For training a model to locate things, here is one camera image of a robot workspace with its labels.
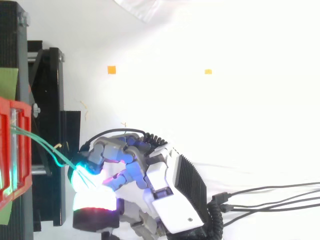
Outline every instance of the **green wire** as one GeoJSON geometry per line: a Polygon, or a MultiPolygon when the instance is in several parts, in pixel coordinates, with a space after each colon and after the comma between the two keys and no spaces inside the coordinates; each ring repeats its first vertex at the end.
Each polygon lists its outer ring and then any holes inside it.
{"type": "Polygon", "coordinates": [[[12,128],[16,128],[16,129],[20,130],[20,131],[23,132],[23,133],[26,133],[26,134],[28,135],[28,137],[31,137],[31,136],[32,136],[33,138],[41,141],[42,143],[44,143],[45,145],[47,145],[56,155],[58,155],[59,158],[61,158],[66,164],[68,164],[70,167],[72,167],[74,170],[76,170],[76,166],[75,166],[68,158],[66,158],[61,152],[59,152],[57,149],[55,149],[53,146],[51,146],[50,143],[48,143],[48,142],[47,142],[46,140],[44,140],[43,138],[35,135],[35,134],[32,133],[32,132],[26,131],[26,130],[18,127],[18,126],[12,125],[11,127],[12,127],[12,128]]]}
{"type": "Polygon", "coordinates": [[[96,185],[85,175],[83,174],[81,171],[78,171],[77,170],[77,167],[68,159],[66,158],[61,152],[59,152],[57,149],[55,149],[52,145],[50,145],[50,143],[48,143],[46,140],[44,140],[43,138],[41,138],[40,136],[30,132],[30,131],[27,131],[27,130],[24,130],[23,128],[20,128],[18,126],[14,126],[14,125],[11,125],[12,128],[15,128],[15,129],[18,129],[20,130],[21,133],[25,133],[25,136],[27,137],[30,137],[31,139],[34,139],[37,143],[41,142],[45,145],[47,145],[55,154],[57,154],[66,164],[68,164],[71,168],[73,168],[73,170],[75,170],[79,176],[81,177],[81,179],[83,180],[83,182],[86,184],[87,187],[89,187],[86,183],[86,181],[83,179],[83,177],[85,177],[93,186],[96,187],[96,185]]]}
{"type": "Polygon", "coordinates": [[[56,158],[56,156],[54,155],[54,153],[52,151],[49,150],[49,148],[47,148],[46,145],[44,145],[41,141],[39,141],[38,139],[35,139],[33,136],[29,136],[27,135],[26,133],[22,132],[22,131],[18,131],[18,130],[14,130],[12,129],[11,130],[12,133],[14,134],[18,134],[18,135],[24,135],[24,136],[27,136],[27,137],[30,137],[31,139],[33,139],[34,141],[36,141],[38,144],[40,144],[50,155],[51,157],[53,158],[55,164],[57,164],[59,167],[64,167],[64,165],[60,164],[58,162],[58,159],[56,158]]]}

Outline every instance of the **black heat sink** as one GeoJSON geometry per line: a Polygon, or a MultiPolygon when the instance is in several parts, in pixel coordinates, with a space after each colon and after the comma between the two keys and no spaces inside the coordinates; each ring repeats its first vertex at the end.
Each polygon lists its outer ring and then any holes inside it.
{"type": "Polygon", "coordinates": [[[190,201],[201,220],[206,223],[208,220],[206,184],[193,164],[183,155],[179,158],[174,186],[190,201]]]}

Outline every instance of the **cyan glowing light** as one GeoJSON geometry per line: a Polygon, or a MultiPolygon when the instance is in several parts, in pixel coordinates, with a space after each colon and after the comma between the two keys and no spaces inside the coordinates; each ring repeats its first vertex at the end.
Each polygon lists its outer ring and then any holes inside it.
{"type": "Polygon", "coordinates": [[[73,200],[73,211],[83,208],[117,210],[117,198],[115,192],[107,186],[85,189],[77,192],[73,200]]]}
{"type": "Polygon", "coordinates": [[[71,176],[71,185],[79,193],[88,189],[96,189],[107,178],[107,173],[102,169],[101,173],[94,175],[88,172],[81,164],[76,165],[76,170],[71,176]]]}

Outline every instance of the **red container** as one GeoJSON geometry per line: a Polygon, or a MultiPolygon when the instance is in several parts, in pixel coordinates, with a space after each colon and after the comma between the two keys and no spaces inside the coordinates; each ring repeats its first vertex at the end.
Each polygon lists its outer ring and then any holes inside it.
{"type": "Polygon", "coordinates": [[[0,97],[0,210],[32,185],[31,139],[18,135],[16,148],[12,149],[10,124],[14,122],[16,126],[30,132],[31,107],[24,102],[0,97]],[[12,119],[13,110],[16,119],[12,119]],[[14,150],[16,158],[12,159],[14,150]]]}

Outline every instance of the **bolt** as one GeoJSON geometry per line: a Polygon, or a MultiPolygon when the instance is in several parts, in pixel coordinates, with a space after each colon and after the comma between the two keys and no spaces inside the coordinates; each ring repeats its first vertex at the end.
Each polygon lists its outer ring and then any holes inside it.
{"type": "Polygon", "coordinates": [[[19,25],[23,27],[29,27],[30,26],[30,15],[28,12],[20,12],[18,15],[18,23],[19,25]]]}
{"type": "Polygon", "coordinates": [[[59,53],[59,62],[64,63],[66,61],[66,55],[62,52],[59,53]]]}
{"type": "Polygon", "coordinates": [[[38,107],[38,104],[36,104],[36,103],[33,104],[32,105],[32,114],[33,114],[33,116],[35,118],[37,118],[40,112],[41,112],[41,109],[40,109],[40,107],[38,107]]]}

